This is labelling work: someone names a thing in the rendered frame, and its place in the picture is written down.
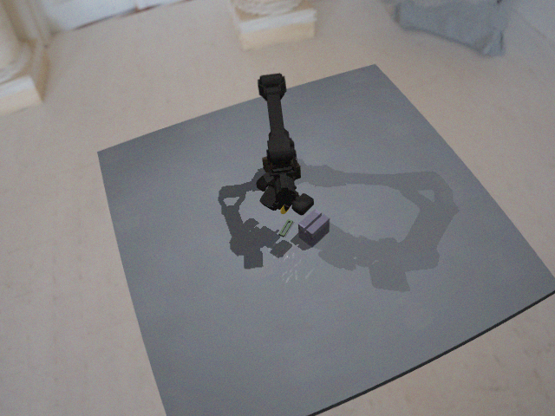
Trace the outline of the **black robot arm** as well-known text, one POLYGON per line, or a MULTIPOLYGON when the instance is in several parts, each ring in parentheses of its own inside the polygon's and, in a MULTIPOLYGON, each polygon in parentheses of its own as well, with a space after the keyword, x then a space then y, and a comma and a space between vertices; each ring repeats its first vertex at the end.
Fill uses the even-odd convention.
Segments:
POLYGON ((297 152, 294 149, 294 141, 284 128, 281 99, 287 92, 285 77, 282 74, 262 75, 258 79, 258 88, 258 94, 267 101, 271 131, 266 154, 269 174, 274 178, 274 186, 268 183, 268 189, 265 190, 260 203, 276 211, 296 199, 293 173, 297 173, 297 152))

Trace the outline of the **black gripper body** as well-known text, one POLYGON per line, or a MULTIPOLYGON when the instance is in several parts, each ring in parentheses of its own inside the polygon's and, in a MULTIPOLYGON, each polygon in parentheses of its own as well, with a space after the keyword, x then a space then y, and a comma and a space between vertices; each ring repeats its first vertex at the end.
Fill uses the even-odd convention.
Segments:
MULTIPOLYGON (((274 186, 274 178, 266 172, 260 179, 258 179, 257 188, 264 192, 266 190, 265 188, 269 185, 268 183, 272 183, 274 186)), ((289 204, 293 204, 292 210, 294 212, 299 215, 304 215, 314 205, 314 199, 305 193, 298 197, 298 192, 296 191, 296 199, 289 204)))

